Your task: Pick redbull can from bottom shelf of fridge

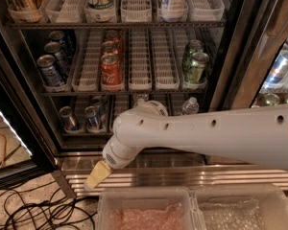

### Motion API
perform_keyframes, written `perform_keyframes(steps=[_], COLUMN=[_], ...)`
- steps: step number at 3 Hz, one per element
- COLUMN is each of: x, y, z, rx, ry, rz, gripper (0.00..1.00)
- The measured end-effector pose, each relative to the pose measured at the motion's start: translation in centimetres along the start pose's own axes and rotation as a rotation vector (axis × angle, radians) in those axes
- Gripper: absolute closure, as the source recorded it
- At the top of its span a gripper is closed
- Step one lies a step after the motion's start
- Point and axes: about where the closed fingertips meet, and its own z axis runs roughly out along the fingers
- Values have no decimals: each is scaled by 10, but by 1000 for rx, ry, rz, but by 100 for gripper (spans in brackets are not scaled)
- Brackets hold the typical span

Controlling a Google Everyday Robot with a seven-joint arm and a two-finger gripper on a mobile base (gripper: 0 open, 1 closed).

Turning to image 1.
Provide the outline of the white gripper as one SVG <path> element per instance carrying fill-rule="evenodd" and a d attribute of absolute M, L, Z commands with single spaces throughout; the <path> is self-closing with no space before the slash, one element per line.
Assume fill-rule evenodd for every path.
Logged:
<path fill-rule="evenodd" d="M 129 147 L 112 136 L 103 149 L 104 160 L 98 161 L 84 183 L 87 191 L 92 191 L 111 175 L 111 169 L 124 169 L 143 151 L 143 147 Z"/>

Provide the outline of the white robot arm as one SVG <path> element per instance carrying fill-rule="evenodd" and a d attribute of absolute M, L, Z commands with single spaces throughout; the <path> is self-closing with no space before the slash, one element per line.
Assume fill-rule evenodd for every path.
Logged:
<path fill-rule="evenodd" d="M 170 116 L 163 104 L 147 101 L 119 114 L 112 130 L 84 183 L 88 191 L 154 147 L 288 171 L 288 104 Z"/>

